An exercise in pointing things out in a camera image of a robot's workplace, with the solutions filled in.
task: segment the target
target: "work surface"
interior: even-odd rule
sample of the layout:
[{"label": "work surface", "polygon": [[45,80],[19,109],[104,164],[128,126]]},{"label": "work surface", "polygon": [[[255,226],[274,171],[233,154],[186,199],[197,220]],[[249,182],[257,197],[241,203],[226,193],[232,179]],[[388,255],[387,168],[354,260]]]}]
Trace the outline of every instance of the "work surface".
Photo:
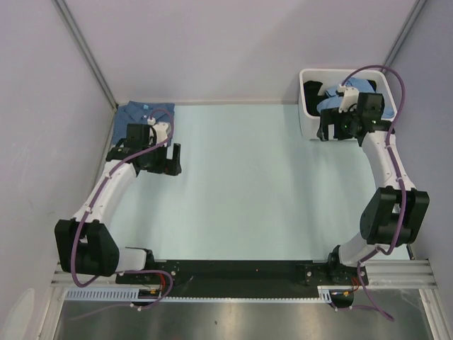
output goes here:
[{"label": "work surface", "polygon": [[141,172],[110,227],[157,259],[324,260],[375,192],[357,142],[305,140],[297,106],[177,106],[173,141],[183,173]]}]

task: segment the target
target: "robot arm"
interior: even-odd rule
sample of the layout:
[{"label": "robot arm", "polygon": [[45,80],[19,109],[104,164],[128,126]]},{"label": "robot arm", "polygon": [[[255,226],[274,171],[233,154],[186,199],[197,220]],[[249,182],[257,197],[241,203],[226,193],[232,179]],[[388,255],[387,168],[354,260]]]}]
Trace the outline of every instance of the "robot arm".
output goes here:
[{"label": "robot arm", "polygon": [[360,232],[349,242],[337,246],[334,249],[334,256],[329,256],[336,259],[339,265],[356,267],[361,259],[375,249],[387,250],[390,247],[396,232],[402,201],[398,182],[400,179],[404,183],[407,204],[397,247],[415,241],[430,199],[425,191],[417,191],[407,176],[396,150],[395,134],[392,133],[389,147],[401,172],[401,178],[398,178],[394,163],[386,149],[388,147],[386,138],[391,122],[381,119],[384,110],[382,95],[360,93],[353,87],[345,86],[339,86],[337,92],[343,94],[342,103],[338,109],[321,111],[318,136],[321,140],[328,140],[328,126],[333,124],[334,139],[356,138],[367,155],[377,188],[360,218]]},{"label": "robot arm", "polygon": [[[172,159],[166,158],[165,143],[151,152],[121,164],[113,173],[111,171],[126,157],[164,142],[168,138],[170,128],[168,123],[156,124],[154,120],[149,120],[149,125],[127,126],[126,138],[109,151],[103,174],[84,205],[72,219],[60,220],[55,226],[59,259],[64,271],[71,271],[70,262],[76,229],[86,212],[89,214],[84,221],[77,246],[77,273],[111,276],[115,272],[138,271],[144,268],[152,252],[146,249],[118,248],[108,232],[108,227],[122,195],[141,170],[171,176],[181,173],[180,145],[174,144]],[[108,181],[104,186],[105,178],[108,178]]]}]

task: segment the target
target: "blue cloth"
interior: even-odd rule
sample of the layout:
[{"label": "blue cloth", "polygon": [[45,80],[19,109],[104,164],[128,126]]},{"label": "blue cloth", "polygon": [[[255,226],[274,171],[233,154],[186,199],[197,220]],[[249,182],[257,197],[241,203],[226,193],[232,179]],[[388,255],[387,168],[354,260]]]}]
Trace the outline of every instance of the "blue cloth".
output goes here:
[{"label": "blue cloth", "polygon": [[[358,79],[358,78],[350,78],[346,82],[346,86],[353,86],[359,92],[372,92],[374,93],[374,89],[371,86],[371,84],[368,82],[366,79]],[[324,99],[322,102],[320,102],[316,109],[318,110],[319,113],[321,113],[322,110],[327,109],[327,108],[339,108],[341,101],[343,100],[343,97],[340,97],[336,93],[337,87],[331,87],[326,90],[326,95],[327,99]],[[394,110],[393,108],[384,108],[384,112],[382,113],[382,118],[383,119],[389,119],[394,116]]]},{"label": "blue cloth", "polygon": [[[175,116],[175,104],[170,103],[153,104],[130,101],[127,105],[119,106],[113,123],[112,144],[115,145],[121,138],[126,138],[127,124],[148,124],[149,115],[157,108],[164,108],[173,117]],[[163,112],[156,112],[154,118],[156,122],[170,122],[170,118]]]}]

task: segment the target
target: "white wall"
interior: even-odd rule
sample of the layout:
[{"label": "white wall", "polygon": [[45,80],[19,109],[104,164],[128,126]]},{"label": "white wall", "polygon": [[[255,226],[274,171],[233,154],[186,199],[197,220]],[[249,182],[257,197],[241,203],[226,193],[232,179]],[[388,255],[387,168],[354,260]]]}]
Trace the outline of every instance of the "white wall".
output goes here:
[{"label": "white wall", "polygon": [[117,102],[296,102],[307,67],[383,62],[415,0],[67,0]]},{"label": "white wall", "polygon": [[[429,1],[393,65],[407,88],[406,107],[396,127],[398,150],[417,188],[427,191],[431,198],[415,252],[419,258],[429,258],[450,318],[453,318],[452,13],[451,0]],[[392,88],[397,99],[400,90],[394,81]]]},{"label": "white wall", "polygon": [[35,331],[53,228],[91,188],[113,113],[50,0],[0,5],[0,327],[27,288]]}]

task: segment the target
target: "white plastic bin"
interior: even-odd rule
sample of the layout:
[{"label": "white plastic bin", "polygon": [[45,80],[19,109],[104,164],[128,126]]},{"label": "white plastic bin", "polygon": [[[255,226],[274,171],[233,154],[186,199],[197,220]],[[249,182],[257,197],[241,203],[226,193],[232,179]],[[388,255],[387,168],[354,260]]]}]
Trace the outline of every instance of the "white plastic bin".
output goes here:
[{"label": "white plastic bin", "polygon": [[[302,136],[308,140],[319,140],[316,133],[319,129],[319,117],[312,116],[306,110],[305,105],[305,94],[304,94],[304,82],[306,81],[320,81],[323,86],[319,90],[319,95],[324,93],[326,89],[332,86],[337,86],[343,82],[343,80],[351,73],[354,69],[303,69],[299,74],[300,91],[299,91],[299,120]],[[394,99],[391,95],[389,84],[385,76],[380,71],[373,69],[367,69],[354,75],[355,78],[369,79],[376,82],[376,92],[384,96],[385,105],[388,107],[391,105],[394,112],[396,113],[396,106]],[[329,135],[333,136],[333,126],[329,127]]]}]

